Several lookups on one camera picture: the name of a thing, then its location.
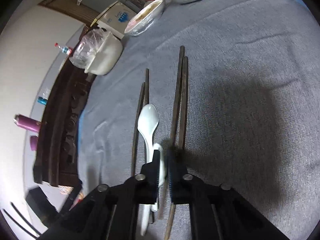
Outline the white ceramic spoon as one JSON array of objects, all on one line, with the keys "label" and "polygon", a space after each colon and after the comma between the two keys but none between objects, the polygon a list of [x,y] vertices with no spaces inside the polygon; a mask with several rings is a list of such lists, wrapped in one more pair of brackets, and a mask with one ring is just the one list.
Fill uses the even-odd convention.
[{"label": "white ceramic spoon", "polygon": [[[158,187],[162,186],[165,181],[165,172],[167,171],[164,164],[164,152],[163,147],[158,143],[153,143],[153,134],[159,124],[159,116],[156,107],[153,104],[145,105],[138,118],[138,131],[142,135],[145,146],[146,146],[146,158],[145,162],[150,163],[153,159],[154,150],[160,152],[160,163],[159,163],[159,183]],[[151,211],[156,212],[158,210],[158,198],[153,205],[143,206],[143,216],[141,223],[140,234],[145,235]]]}]

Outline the dark carved wooden sideboard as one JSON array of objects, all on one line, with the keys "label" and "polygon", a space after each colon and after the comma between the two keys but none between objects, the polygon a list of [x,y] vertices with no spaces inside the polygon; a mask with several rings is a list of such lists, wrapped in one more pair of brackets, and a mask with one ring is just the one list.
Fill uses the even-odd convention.
[{"label": "dark carved wooden sideboard", "polygon": [[42,115],[33,165],[35,183],[78,185],[79,119],[94,80],[94,75],[75,67],[69,59],[63,64]]}]

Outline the grey tablecloth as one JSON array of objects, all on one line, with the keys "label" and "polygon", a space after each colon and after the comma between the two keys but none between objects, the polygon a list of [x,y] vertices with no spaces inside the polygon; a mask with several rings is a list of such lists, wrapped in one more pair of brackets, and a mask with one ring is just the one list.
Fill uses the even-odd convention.
[{"label": "grey tablecloth", "polygon": [[84,193],[131,176],[146,70],[154,141],[168,146],[180,46],[189,59],[188,170],[234,187],[288,238],[307,239],[319,221],[319,24],[302,0],[172,4],[126,38],[80,119]]}]

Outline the purple thermos bottle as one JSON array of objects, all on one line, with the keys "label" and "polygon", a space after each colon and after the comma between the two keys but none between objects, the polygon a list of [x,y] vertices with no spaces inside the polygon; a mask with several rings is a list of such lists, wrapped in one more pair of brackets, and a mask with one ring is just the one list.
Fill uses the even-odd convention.
[{"label": "purple thermos bottle", "polygon": [[14,123],[16,126],[23,128],[28,131],[39,133],[41,123],[37,120],[23,116],[21,114],[16,114],[14,117]]}]

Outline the blue bottle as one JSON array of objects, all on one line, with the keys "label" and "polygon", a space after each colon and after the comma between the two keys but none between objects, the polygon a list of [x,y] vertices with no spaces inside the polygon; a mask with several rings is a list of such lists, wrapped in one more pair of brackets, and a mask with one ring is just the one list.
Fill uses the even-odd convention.
[{"label": "blue bottle", "polygon": [[39,97],[37,98],[37,102],[40,103],[40,104],[42,104],[42,105],[46,105],[47,102],[48,102],[48,100],[45,99],[45,98],[43,98],[43,97],[41,97],[41,96],[39,96]]}]

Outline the white bowl with plastic bag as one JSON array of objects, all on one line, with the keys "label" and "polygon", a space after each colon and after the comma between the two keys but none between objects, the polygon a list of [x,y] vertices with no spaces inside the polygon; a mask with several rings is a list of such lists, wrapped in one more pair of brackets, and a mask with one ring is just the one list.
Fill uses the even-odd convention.
[{"label": "white bowl with plastic bag", "polygon": [[85,73],[106,75],[123,52],[121,41],[111,31],[93,29],[82,37],[69,60]]}]

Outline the clear plastic water bottle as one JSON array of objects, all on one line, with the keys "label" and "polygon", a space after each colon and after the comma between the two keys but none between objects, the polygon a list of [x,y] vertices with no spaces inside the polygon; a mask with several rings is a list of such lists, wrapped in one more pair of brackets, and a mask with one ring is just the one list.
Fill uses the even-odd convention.
[{"label": "clear plastic water bottle", "polygon": [[72,48],[70,48],[68,46],[61,45],[59,43],[55,43],[55,47],[59,48],[61,50],[61,52],[66,54],[66,55],[70,55],[72,53]]}]

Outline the wrapped bowl of food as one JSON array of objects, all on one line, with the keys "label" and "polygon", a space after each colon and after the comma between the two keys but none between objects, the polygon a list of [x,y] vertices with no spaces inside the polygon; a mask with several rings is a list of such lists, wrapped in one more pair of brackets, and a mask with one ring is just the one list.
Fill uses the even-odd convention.
[{"label": "wrapped bowl of food", "polygon": [[138,36],[146,32],[162,16],[165,9],[165,0],[154,0],[144,7],[127,24],[124,34]]}]

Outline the white chest freezer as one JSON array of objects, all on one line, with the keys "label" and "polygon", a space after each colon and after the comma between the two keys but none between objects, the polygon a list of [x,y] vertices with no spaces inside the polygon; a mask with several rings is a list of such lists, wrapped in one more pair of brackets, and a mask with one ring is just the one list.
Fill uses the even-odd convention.
[{"label": "white chest freezer", "polygon": [[120,40],[124,37],[124,31],[128,22],[136,13],[120,1],[112,3],[103,12],[101,12],[91,23],[99,28],[104,28],[112,32]]}]

